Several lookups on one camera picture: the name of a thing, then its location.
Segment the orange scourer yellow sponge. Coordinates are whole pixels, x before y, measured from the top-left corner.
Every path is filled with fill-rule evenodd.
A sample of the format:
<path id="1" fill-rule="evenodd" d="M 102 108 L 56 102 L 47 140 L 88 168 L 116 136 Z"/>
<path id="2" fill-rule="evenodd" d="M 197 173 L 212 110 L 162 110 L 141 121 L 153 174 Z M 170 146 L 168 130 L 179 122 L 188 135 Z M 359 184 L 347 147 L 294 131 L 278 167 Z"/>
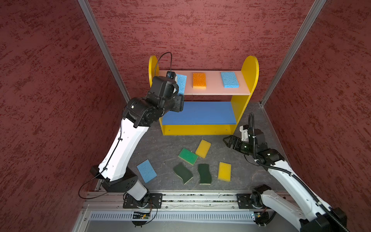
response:
<path id="1" fill-rule="evenodd" d="M 204 73 L 204 72 L 194 72 L 192 78 L 193 78 L 193 83 L 192 83 L 193 89 L 205 90 L 207 88 L 206 73 Z"/>

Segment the yellow foam sponge front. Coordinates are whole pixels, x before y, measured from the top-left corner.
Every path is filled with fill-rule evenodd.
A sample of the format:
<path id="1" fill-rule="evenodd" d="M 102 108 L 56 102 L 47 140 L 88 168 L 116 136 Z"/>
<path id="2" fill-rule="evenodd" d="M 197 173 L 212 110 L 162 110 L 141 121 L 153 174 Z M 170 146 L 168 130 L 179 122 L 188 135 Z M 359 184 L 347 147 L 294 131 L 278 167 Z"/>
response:
<path id="1" fill-rule="evenodd" d="M 218 180 L 231 181 L 231 164 L 220 162 L 218 169 Z"/>

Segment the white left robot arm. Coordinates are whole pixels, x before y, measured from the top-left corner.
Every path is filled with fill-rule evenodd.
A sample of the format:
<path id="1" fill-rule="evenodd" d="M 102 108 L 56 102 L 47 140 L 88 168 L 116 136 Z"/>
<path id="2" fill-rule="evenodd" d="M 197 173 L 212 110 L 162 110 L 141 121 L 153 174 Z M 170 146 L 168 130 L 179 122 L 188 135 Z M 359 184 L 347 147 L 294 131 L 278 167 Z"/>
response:
<path id="1" fill-rule="evenodd" d="M 144 134 L 154 122 L 169 111 L 181 112 L 184 96 L 180 94 L 175 72 L 155 76 L 150 91 L 143 98 L 132 98 L 124 109 L 120 129 L 106 157 L 91 168 L 94 179 L 102 180 L 108 193 L 124 192 L 140 207 L 149 203 L 149 190 L 138 180 L 128 163 Z"/>

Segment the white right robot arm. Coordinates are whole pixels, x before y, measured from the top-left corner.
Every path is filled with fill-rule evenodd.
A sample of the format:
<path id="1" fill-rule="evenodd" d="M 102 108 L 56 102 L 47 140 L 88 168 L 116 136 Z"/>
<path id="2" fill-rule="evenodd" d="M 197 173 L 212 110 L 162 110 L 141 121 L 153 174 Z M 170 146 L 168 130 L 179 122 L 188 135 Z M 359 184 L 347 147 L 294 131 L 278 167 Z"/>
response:
<path id="1" fill-rule="evenodd" d="M 285 188 L 295 204 L 275 193 L 269 186 L 254 188 L 250 195 L 255 208 L 267 207 L 290 222 L 300 232 L 347 232 L 347 216 L 340 208 L 333 208 L 315 194 L 291 169 L 285 158 L 266 143 L 244 141 L 231 135 L 223 139 L 228 148 L 251 155 Z"/>

